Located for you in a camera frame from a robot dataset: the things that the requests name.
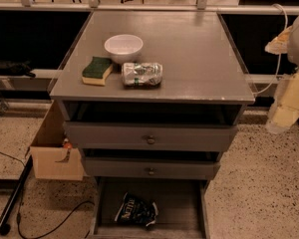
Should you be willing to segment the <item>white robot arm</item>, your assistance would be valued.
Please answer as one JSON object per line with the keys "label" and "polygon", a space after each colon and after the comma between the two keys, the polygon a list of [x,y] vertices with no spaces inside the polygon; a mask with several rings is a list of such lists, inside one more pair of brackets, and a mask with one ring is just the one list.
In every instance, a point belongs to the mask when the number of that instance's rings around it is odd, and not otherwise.
{"label": "white robot arm", "polygon": [[299,16],[265,46],[274,55],[286,54],[288,61],[296,65],[296,72],[279,81],[274,104],[268,113],[266,128],[278,134],[288,130],[299,119]]}

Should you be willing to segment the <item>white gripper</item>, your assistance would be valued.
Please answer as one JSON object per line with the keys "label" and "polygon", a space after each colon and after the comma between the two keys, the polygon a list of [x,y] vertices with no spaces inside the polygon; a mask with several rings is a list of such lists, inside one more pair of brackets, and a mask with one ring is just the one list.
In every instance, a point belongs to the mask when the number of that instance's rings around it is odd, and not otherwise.
{"label": "white gripper", "polygon": [[[291,27],[284,29],[278,36],[265,46],[270,54],[280,55],[287,53],[287,44]],[[282,98],[282,105],[275,102],[268,113],[266,129],[273,134],[287,131],[299,119],[299,71],[294,74]]]}

